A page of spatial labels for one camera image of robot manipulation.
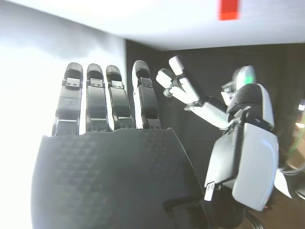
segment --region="white ceiling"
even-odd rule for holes
[[[305,0],[240,0],[218,20],[220,0],[9,0],[160,50],[305,42]]]

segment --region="brown floor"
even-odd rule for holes
[[[251,212],[265,229],[305,229],[305,200],[290,199],[277,192],[272,207],[268,212]],[[252,229],[252,226],[245,219],[236,229]]]

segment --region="green cable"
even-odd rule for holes
[[[302,115],[301,123],[305,122],[305,114]],[[305,128],[301,128],[298,133],[298,137],[294,141],[293,145],[289,149],[289,155],[293,154],[293,152],[296,150],[297,146],[300,144],[303,134],[304,134]]]

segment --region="red object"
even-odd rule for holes
[[[219,20],[236,20],[239,18],[239,0],[220,0]]]

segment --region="black wall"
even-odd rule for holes
[[[221,132],[195,114],[184,111],[184,105],[178,100],[163,96],[163,88],[155,81],[155,77],[159,69],[169,68],[168,60],[175,55],[182,56],[183,64],[192,71],[203,91],[221,101],[221,86],[231,80],[238,67],[252,65],[258,83],[270,94],[277,126],[274,131],[281,133],[282,158],[285,158],[285,152],[291,142],[297,105],[304,92],[304,45],[257,45],[160,52],[127,41],[128,79],[131,82],[134,61],[147,62],[163,127],[174,129],[193,163],[199,180],[204,182],[211,150]],[[132,86],[129,86],[129,89],[128,94],[132,101]]]

